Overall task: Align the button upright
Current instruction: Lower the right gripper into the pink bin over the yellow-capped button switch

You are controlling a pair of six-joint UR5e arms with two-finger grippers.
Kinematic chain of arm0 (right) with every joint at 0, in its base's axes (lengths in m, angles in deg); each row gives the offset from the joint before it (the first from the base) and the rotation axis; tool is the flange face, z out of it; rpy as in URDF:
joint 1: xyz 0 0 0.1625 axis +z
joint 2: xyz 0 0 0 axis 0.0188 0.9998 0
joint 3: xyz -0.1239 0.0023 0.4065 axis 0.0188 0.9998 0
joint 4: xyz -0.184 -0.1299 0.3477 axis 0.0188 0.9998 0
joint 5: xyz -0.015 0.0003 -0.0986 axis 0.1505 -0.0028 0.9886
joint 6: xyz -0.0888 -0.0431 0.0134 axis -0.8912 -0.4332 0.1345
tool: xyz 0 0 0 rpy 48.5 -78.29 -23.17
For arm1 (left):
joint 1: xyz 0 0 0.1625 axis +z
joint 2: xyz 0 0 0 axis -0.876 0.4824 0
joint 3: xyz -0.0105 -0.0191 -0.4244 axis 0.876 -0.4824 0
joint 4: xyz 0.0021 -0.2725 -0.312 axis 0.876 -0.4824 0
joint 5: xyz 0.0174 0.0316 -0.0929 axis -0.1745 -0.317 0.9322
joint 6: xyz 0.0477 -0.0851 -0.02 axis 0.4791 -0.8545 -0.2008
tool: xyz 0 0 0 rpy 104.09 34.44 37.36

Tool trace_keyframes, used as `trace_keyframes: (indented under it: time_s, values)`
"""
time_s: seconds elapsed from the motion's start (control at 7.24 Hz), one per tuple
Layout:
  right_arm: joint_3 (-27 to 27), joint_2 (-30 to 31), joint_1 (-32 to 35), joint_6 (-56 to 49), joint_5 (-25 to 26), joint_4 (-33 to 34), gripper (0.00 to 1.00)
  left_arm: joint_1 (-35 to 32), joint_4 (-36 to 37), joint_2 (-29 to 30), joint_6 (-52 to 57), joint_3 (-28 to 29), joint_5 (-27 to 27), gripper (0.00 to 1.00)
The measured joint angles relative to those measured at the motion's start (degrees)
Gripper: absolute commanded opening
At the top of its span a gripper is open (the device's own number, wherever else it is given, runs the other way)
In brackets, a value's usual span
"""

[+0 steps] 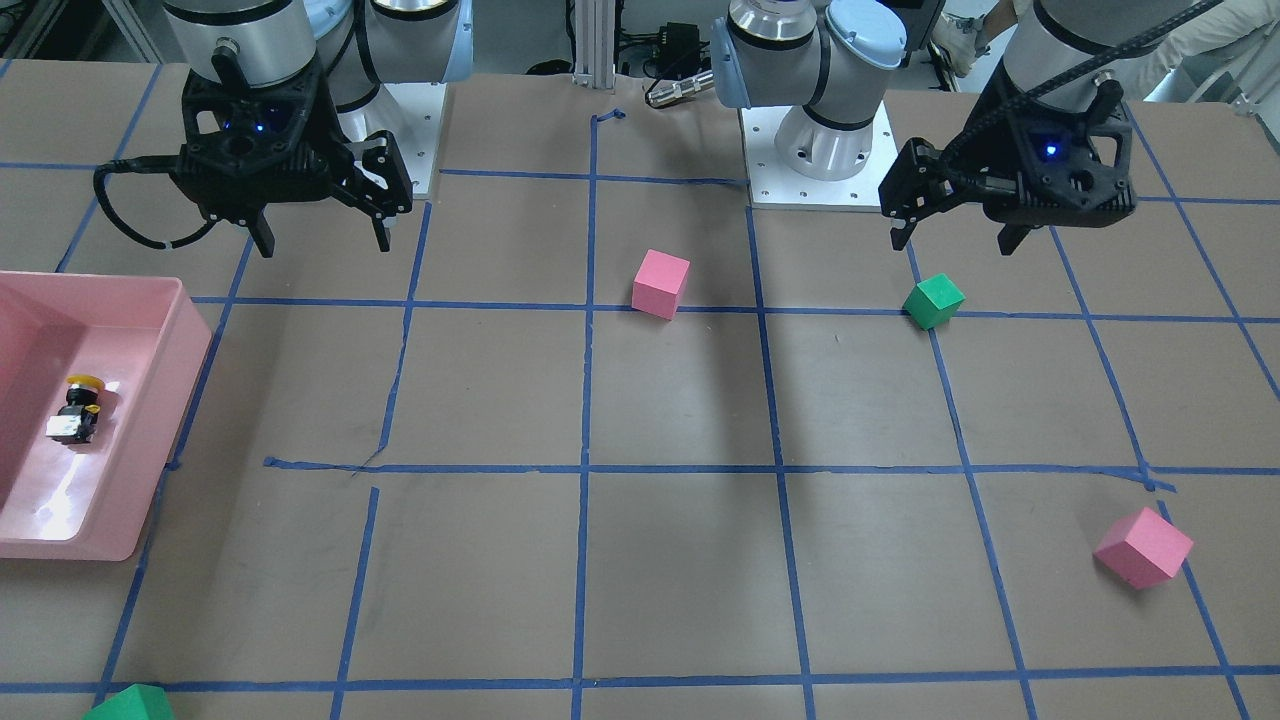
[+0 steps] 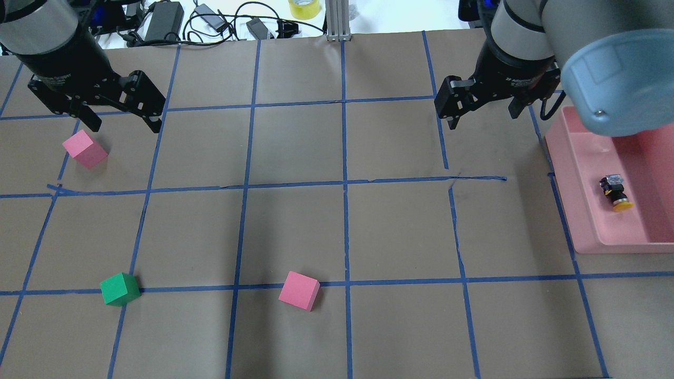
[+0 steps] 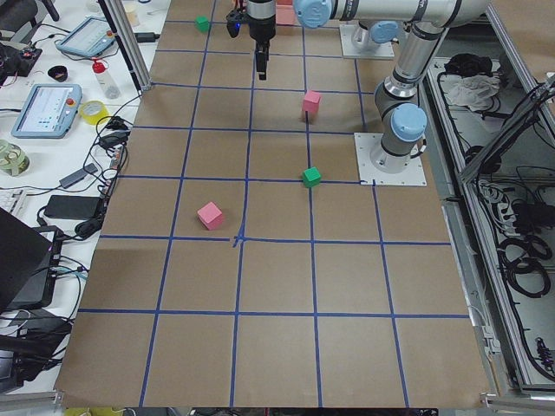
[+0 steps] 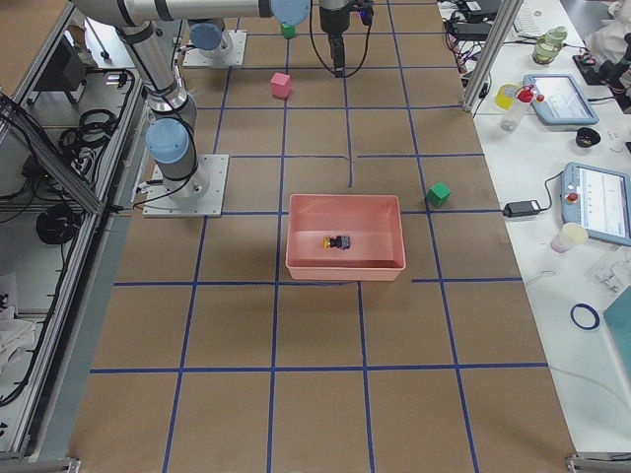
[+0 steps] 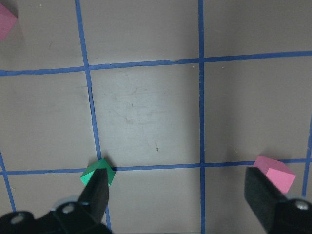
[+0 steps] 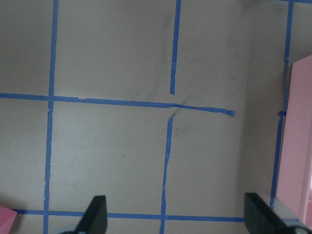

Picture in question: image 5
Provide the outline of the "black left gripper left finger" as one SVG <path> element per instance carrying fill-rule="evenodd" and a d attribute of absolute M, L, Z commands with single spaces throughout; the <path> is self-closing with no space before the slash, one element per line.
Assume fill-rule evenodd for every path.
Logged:
<path fill-rule="evenodd" d="M 78 198 L 96 223 L 101 223 L 109 201 L 107 170 L 96 169 Z"/>

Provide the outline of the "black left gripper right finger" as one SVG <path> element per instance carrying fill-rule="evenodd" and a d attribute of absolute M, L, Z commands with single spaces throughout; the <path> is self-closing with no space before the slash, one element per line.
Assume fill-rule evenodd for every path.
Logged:
<path fill-rule="evenodd" d="M 264 229 L 277 229 L 287 198 L 257 167 L 245 172 L 244 197 Z"/>

